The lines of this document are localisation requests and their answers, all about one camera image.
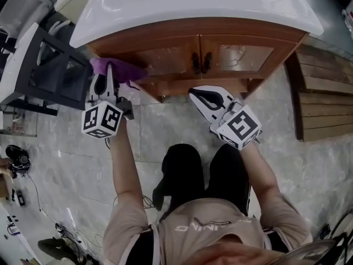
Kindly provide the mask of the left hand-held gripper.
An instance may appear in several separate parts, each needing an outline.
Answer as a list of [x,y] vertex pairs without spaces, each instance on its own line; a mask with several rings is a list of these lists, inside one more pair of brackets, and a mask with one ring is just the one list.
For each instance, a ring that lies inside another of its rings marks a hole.
[[117,100],[118,89],[113,78],[111,62],[105,66],[104,73],[95,74],[89,89],[89,101],[100,103],[82,112],[81,133],[96,139],[105,139],[117,134],[123,117],[134,119],[132,104],[124,97],[120,97],[116,104],[107,100]]

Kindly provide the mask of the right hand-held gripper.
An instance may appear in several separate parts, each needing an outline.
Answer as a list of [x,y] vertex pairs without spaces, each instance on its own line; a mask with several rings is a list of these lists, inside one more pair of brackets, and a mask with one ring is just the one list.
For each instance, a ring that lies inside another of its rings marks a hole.
[[260,134],[261,123],[250,107],[238,98],[233,99],[225,88],[203,85],[190,88],[188,93],[198,111],[211,123],[210,131],[237,150],[244,149]]

